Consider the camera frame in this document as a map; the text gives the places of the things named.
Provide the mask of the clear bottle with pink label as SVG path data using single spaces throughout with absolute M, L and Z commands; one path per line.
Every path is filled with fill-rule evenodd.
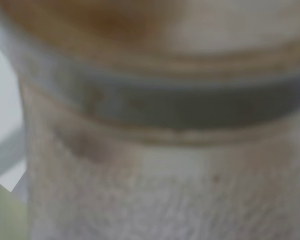
M 0 0 L 30 240 L 300 240 L 300 0 Z

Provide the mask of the pale green plastic cup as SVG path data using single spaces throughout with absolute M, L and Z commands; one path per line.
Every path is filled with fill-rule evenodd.
M 0 240 L 27 238 L 27 207 L 0 184 Z

